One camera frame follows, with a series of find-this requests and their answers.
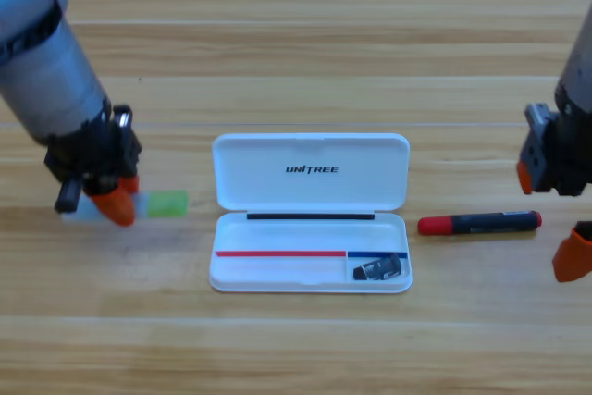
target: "blue line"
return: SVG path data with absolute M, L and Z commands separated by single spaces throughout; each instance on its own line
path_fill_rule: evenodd
M 348 258 L 389 258 L 396 253 L 400 259 L 407 259 L 409 254 L 406 252 L 348 252 Z

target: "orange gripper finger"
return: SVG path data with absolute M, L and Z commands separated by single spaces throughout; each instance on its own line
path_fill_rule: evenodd
M 140 177 L 133 178 L 119 178 L 119 186 L 123 187 L 125 191 L 130 194 L 135 194 L 140 191 Z
M 532 194 L 533 192 L 533 181 L 528 174 L 528 168 L 524 161 L 520 161 L 516 165 L 516 171 L 518 172 L 518 179 L 520 180 L 520 186 L 524 194 Z
M 573 229 L 555 253 L 553 270 L 559 282 L 576 281 L 592 272 L 592 241 L 586 241 Z
M 122 227 L 133 224 L 135 212 L 130 194 L 123 188 L 117 187 L 108 194 L 90 196 L 99 211 Z

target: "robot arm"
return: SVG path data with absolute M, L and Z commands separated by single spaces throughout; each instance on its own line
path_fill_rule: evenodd
M 47 147 L 45 164 L 62 184 L 56 211 L 76 211 L 84 190 L 127 226 L 142 148 L 130 108 L 112 108 L 69 27 L 67 2 L 0 0 L 0 95 Z
M 546 104 L 526 108 L 530 132 L 518 176 L 526 194 L 556 189 L 561 196 L 579 196 L 592 183 L 592 8 L 555 90 L 555 103 L 559 112 Z M 577 223 L 553 268 L 559 282 L 592 271 L 592 222 Z

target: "gray robot arm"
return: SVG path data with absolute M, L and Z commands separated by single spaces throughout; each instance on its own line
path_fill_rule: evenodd
M 48 148 L 45 164 L 62 183 L 55 209 L 75 211 L 84 190 L 126 226 L 133 222 L 127 192 L 137 191 L 142 148 L 130 108 L 112 108 L 69 27 L 67 4 L 0 0 L 0 95 Z

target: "wooden table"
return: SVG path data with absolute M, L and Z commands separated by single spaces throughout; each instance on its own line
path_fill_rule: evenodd
M 136 112 L 143 187 L 188 190 L 191 210 L 62 225 L 43 149 L 2 105 L 0 393 L 591 393 L 592 277 L 560 285 L 550 266 L 590 192 L 525 197 L 514 174 L 524 106 L 552 104 L 589 2 L 71 0 Z M 211 142 L 236 131 L 408 138 L 412 288 L 212 290 Z M 528 209 L 535 237 L 416 235 L 421 216 Z

